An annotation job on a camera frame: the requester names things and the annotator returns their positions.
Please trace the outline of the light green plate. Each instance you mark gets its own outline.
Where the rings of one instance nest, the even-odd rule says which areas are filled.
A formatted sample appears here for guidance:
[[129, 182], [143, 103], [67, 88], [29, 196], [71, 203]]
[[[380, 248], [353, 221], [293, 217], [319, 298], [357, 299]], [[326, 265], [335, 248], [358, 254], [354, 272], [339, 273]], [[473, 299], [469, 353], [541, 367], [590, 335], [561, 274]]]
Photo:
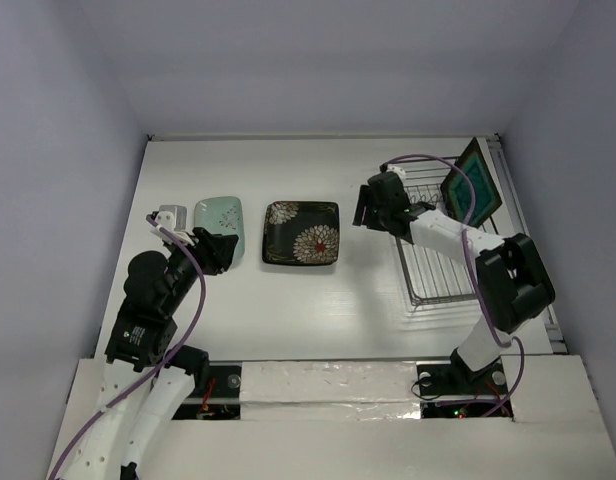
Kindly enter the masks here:
[[209, 233], [236, 235], [232, 267], [238, 266], [245, 253], [245, 226], [241, 200], [236, 196], [219, 196], [200, 200], [194, 207], [195, 227]]

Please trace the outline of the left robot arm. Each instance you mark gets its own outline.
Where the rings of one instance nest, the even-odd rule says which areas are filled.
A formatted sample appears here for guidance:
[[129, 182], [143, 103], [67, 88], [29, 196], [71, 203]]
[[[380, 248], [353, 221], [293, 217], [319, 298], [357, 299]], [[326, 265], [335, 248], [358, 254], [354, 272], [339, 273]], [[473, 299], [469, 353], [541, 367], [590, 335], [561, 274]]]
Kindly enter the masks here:
[[145, 461], [183, 401], [214, 387], [208, 353], [173, 339], [174, 314], [194, 284], [229, 269], [239, 238], [149, 222], [170, 254], [145, 251], [130, 261], [94, 412], [60, 454], [52, 479], [144, 478]]

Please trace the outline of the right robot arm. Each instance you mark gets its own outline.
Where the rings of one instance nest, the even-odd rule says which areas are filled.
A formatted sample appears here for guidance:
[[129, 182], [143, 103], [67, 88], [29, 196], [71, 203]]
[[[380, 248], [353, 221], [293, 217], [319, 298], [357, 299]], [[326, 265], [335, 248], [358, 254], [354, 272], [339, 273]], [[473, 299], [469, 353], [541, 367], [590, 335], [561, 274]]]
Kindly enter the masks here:
[[511, 346], [514, 333], [551, 305], [556, 293], [529, 236], [504, 238], [470, 225], [477, 196], [468, 177], [464, 183], [470, 204], [457, 221], [431, 204], [411, 202], [397, 171], [387, 169], [360, 187], [353, 224], [385, 231], [466, 266], [481, 317], [452, 352], [448, 379], [456, 390], [470, 392]]

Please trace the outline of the dark green square plate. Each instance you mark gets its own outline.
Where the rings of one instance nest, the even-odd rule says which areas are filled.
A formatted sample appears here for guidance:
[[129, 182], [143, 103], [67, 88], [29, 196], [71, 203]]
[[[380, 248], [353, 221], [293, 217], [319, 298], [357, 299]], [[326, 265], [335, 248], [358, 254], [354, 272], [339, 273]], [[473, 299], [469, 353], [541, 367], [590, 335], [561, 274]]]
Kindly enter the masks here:
[[[455, 162], [470, 180], [475, 193], [475, 206], [469, 225], [481, 227], [502, 206], [502, 199], [488, 169], [479, 142], [473, 138]], [[454, 169], [440, 186], [446, 213], [460, 221], [467, 215], [471, 205], [471, 193], [464, 177]]]

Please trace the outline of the black floral square plate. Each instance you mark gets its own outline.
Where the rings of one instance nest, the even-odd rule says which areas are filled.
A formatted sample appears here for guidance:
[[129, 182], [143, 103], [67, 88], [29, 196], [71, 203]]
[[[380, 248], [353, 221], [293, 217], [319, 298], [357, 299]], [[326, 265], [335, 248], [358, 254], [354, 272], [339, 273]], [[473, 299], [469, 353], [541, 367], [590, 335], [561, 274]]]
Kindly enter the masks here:
[[262, 261], [269, 263], [268, 261], [268, 231], [270, 225], [270, 217], [273, 210], [273, 203], [269, 204], [265, 211], [264, 224], [262, 229]]

